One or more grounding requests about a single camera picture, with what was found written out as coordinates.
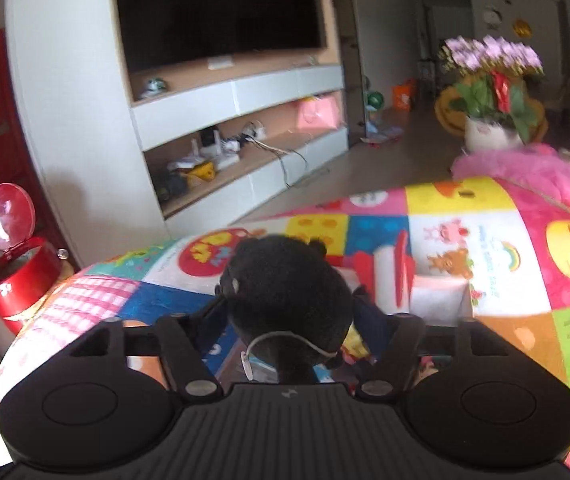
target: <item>red flower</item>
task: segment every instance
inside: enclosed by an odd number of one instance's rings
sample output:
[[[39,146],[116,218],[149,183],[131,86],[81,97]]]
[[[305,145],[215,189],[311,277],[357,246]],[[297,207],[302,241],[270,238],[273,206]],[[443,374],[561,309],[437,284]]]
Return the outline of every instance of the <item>red flower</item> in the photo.
[[[496,102],[498,103],[498,110],[508,114],[511,110],[510,103],[510,79],[499,72],[492,72],[494,79],[494,92],[496,94]]]

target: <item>plush toy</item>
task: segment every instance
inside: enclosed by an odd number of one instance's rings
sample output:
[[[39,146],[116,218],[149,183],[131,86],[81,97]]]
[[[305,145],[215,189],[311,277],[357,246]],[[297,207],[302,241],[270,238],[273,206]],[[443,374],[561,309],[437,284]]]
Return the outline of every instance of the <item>plush toy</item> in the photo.
[[[234,329],[280,383],[316,382],[312,367],[338,355],[353,321],[349,287],[325,253],[320,240],[249,238],[221,277]]]

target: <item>green ball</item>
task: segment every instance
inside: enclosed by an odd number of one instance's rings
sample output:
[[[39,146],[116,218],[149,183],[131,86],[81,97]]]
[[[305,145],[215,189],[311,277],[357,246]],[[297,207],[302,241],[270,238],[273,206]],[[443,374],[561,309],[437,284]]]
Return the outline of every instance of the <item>green ball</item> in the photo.
[[[385,98],[380,92],[370,92],[367,94],[367,104],[379,111],[385,106]]]

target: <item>black tv screen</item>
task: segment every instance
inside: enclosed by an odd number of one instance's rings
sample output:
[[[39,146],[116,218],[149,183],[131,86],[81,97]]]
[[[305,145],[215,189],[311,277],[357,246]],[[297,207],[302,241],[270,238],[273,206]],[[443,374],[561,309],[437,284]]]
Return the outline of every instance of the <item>black tv screen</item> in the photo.
[[[117,0],[130,72],[205,57],[319,48],[319,0]]]

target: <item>wooden shelf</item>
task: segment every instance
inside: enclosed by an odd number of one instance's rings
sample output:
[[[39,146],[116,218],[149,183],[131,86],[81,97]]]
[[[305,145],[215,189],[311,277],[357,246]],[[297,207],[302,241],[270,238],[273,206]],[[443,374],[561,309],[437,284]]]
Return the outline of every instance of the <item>wooden shelf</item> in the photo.
[[[268,137],[264,142],[281,150],[300,150],[313,140],[320,139],[336,130],[300,132],[291,130],[277,136]],[[231,184],[233,181],[259,170],[278,157],[267,150],[263,150],[254,144],[245,145],[239,153],[241,161],[237,164],[220,171],[214,180],[204,182],[191,189],[187,194],[172,198],[161,204],[162,215],[167,220],[176,213],[182,211],[194,202],[210,195],[216,190]]]

